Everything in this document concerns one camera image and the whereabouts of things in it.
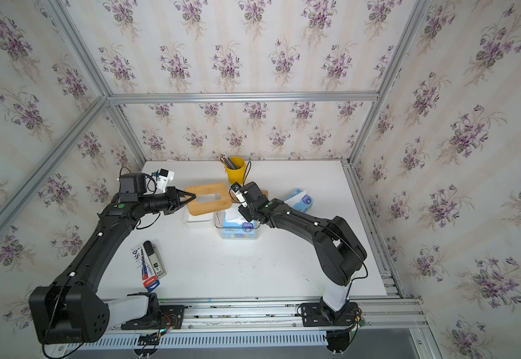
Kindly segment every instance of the wooden tray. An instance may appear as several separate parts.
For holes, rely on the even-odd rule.
[[[225,185],[224,183],[194,185],[192,187],[185,188],[185,191],[193,193],[197,196],[197,198],[189,202],[189,204],[187,205],[187,208],[191,215],[201,215],[230,208],[230,195],[228,194],[227,185]],[[213,194],[219,194],[219,196],[221,196],[221,199],[208,203],[198,202],[199,196]]]

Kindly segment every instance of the white table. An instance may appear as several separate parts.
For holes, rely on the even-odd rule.
[[[223,182],[227,176],[219,162],[147,162],[143,172],[164,168],[175,172],[179,189]],[[307,190],[314,206],[307,212],[320,218],[346,219],[368,257],[368,278],[357,280],[350,295],[384,296],[386,291],[372,255],[364,227],[339,161],[253,161],[247,179],[268,190],[269,199],[285,199],[296,188]],[[97,295],[121,298],[144,292],[130,248],[152,241],[160,250],[167,275],[155,290],[158,298],[299,298],[321,296],[329,282],[314,247],[281,229],[260,227],[256,240],[225,240],[211,224],[209,229],[189,229],[185,209],[163,217],[148,229],[134,230],[123,241],[107,267]],[[156,215],[143,217],[150,224]],[[364,275],[364,269],[357,272]]]

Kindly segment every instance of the floral wallpaper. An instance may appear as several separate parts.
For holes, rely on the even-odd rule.
[[[115,93],[358,91],[378,88],[414,1],[71,0],[65,6]],[[450,5],[434,15],[432,32],[453,13]]]
[[[41,1],[0,0],[0,208],[93,94]]]
[[[92,218],[119,190],[123,165],[140,170],[102,115],[0,239],[0,337],[16,346],[16,357],[40,356],[28,296],[51,283],[84,246],[97,224]],[[11,355],[9,348],[0,347],[0,356]]]
[[[434,0],[356,165],[444,358],[521,356],[521,2]]]
[[[243,102],[128,104],[121,110],[151,160],[214,160],[219,153],[303,160],[347,158],[370,106]]]

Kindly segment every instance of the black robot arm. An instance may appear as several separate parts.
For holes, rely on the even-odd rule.
[[[145,195],[145,178],[120,176],[120,192],[98,215],[97,227],[79,254],[51,285],[31,293],[29,306],[42,344],[97,341],[109,322],[109,308],[95,293],[117,248],[145,214],[171,214],[195,198],[175,187]]]
[[[346,286],[362,267],[366,250],[345,219],[317,218],[293,209],[280,199],[269,201],[254,182],[242,187],[235,183],[231,189],[243,199],[239,212],[247,221],[257,220],[287,230],[314,245],[320,267],[332,282]]]

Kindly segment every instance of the white tissue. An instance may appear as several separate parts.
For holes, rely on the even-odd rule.
[[[247,220],[239,212],[239,205],[232,205],[225,212],[225,222],[236,223],[242,225]]]
[[[308,191],[302,191],[300,192],[299,194],[297,194],[296,196],[294,197],[291,197],[291,198],[288,198],[285,203],[287,205],[289,205],[290,207],[293,207],[294,205],[296,205],[298,202],[300,202],[302,200],[302,198],[304,198],[304,196],[306,196]]]

